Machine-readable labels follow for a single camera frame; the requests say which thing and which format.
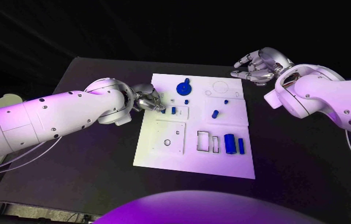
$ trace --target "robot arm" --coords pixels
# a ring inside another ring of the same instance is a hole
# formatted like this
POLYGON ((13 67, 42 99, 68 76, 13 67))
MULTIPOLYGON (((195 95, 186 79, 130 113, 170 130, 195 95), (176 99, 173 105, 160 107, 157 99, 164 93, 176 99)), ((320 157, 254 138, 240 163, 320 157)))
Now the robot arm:
POLYGON ((351 131, 351 81, 322 66, 294 65, 273 48, 248 54, 234 67, 247 62, 248 72, 232 71, 231 76, 251 80, 258 86, 277 78, 274 90, 264 96, 273 108, 283 105, 300 119, 319 111, 339 128, 351 131))
POLYGON ((151 84, 144 88, 151 95, 143 88, 136 93, 121 81, 105 78, 92 82, 85 91, 69 91, 0 108, 0 156, 73 133, 95 121, 127 123, 130 110, 140 101, 150 105, 143 109, 163 110, 151 84))

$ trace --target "white cable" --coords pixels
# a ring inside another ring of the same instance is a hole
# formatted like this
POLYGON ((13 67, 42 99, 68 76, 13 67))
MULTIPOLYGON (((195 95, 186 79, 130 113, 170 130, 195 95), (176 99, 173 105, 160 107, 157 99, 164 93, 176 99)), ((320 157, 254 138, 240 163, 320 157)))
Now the white cable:
POLYGON ((348 138, 346 130, 345 130, 345 139, 346 139, 348 147, 349 147, 349 150, 351 150, 351 144, 349 144, 349 138, 348 138))
POLYGON ((3 173, 3 172, 7 172, 7 171, 11 171, 13 169, 16 169, 16 168, 20 168, 20 167, 23 167, 23 166, 26 166, 30 162, 33 162, 49 150, 50 150, 50 148, 56 145, 56 143, 59 142, 59 140, 62 139, 62 136, 60 136, 60 138, 56 140, 56 142, 53 143, 53 145, 49 147, 49 149, 33 159, 33 160, 30 160, 29 162, 26 162, 24 164, 21 164, 20 166, 17 166, 17 167, 14 167, 14 168, 10 168, 10 169, 7 169, 7 170, 4 170, 4 171, 0 171, 0 173, 3 173))
POLYGON ((23 153, 19 157, 16 157, 10 161, 7 161, 3 164, 0 164, 0 167, 3 167, 4 165, 10 164, 11 162, 14 162, 16 160, 19 160, 20 158, 23 158, 34 149, 37 149, 43 145, 43 143, 40 143, 32 150, 29 150, 26 153, 23 153))

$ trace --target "cable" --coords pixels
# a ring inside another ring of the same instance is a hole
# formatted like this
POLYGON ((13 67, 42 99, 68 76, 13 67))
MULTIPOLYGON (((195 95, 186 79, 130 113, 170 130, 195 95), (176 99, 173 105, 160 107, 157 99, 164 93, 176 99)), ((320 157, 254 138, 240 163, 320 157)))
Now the cable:
POLYGON ((346 130, 345 130, 345 139, 346 139, 348 147, 349 147, 349 150, 351 150, 351 144, 349 144, 349 138, 348 138, 348 131, 346 130))
POLYGON ((42 142, 32 150, 29 150, 26 153, 23 153, 19 157, 16 157, 14 159, 11 159, 10 161, 4 162, 3 164, 0 164, 0 167, 6 166, 7 164, 10 164, 11 162, 14 162, 16 160, 19 160, 20 158, 23 158, 34 149, 37 149, 45 142, 42 142))
POLYGON ((26 162, 24 164, 21 164, 20 166, 17 166, 17 167, 14 167, 14 168, 10 168, 10 169, 7 169, 7 170, 4 170, 4 171, 0 171, 0 173, 3 173, 3 172, 8 172, 8 171, 11 171, 11 170, 14 170, 14 169, 17 169, 17 168, 20 168, 20 167, 23 167, 23 166, 26 166, 30 162, 33 162, 49 150, 50 150, 50 148, 56 145, 56 143, 59 142, 59 140, 62 139, 62 136, 60 136, 60 138, 56 140, 56 142, 53 143, 53 145, 49 147, 49 149, 33 159, 33 160, 30 160, 29 162, 26 162))
POLYGON ((71 217, 68 218, 66 222, 71 220, 71 218, 76 215, 78 213, 73 213, 71 217))

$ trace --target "blue object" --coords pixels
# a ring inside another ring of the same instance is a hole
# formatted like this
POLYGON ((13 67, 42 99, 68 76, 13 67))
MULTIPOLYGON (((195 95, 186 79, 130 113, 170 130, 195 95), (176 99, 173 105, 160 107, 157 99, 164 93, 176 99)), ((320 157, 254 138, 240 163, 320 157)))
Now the blue object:
POLYGON ((241 138, 238 139, 238 143, 240 143, 240 154, 242 155, 245 153, 245 150, 244 150, 244 141, 241 138))
POLYGON ((225 153, 227 154, 235 154, 237 153, 237 147, 235 147, 235 138, 232 134, 227 134, 224 136, 224 142, 225 142, 225 153))
POLYGON ((180 96, 186 96, 192 92, 192 86, 189 84, 189 78, 185 79, 185 81, 177 85, 177 94, 180 96))
POLYGON ((218 111, 215 110, 215 111, 214 111, 214 114, 212 114, 212 118, 215 119, 216 116, 218 116, 218 111))

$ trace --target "circular hole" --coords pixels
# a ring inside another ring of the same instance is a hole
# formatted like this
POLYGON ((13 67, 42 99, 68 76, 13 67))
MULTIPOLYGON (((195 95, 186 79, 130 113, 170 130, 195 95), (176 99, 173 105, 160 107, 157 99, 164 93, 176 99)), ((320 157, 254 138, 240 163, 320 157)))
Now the circular hole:
POLYGON ((166 146, 170 145, 170 140, 169 140, 169 139, 164 140, 164 145, 166 145, 166 146))

